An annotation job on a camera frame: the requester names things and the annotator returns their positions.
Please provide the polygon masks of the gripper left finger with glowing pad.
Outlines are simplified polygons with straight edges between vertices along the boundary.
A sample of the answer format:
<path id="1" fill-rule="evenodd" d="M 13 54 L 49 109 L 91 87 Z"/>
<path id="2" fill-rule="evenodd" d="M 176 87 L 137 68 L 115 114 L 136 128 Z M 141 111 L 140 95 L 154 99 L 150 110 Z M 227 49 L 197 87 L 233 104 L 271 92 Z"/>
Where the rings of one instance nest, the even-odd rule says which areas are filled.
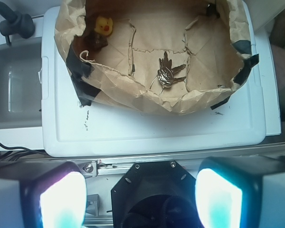
<path id="1" fill-rule="evenodd" d="M 71 161 L 0 162 L 0 228 L 80 228 L 86 201 Z"/>

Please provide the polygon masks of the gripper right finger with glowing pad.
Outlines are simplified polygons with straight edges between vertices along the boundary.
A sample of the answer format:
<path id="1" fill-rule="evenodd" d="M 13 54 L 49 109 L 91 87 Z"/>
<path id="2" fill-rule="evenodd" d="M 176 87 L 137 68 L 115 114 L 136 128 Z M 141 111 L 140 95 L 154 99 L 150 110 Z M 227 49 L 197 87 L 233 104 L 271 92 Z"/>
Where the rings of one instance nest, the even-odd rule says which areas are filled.
<path id="1" fill-rule="evenodd" d="M 285 228 L 285 156 L 207 157 L 195 199 L 206 228 Z"/>

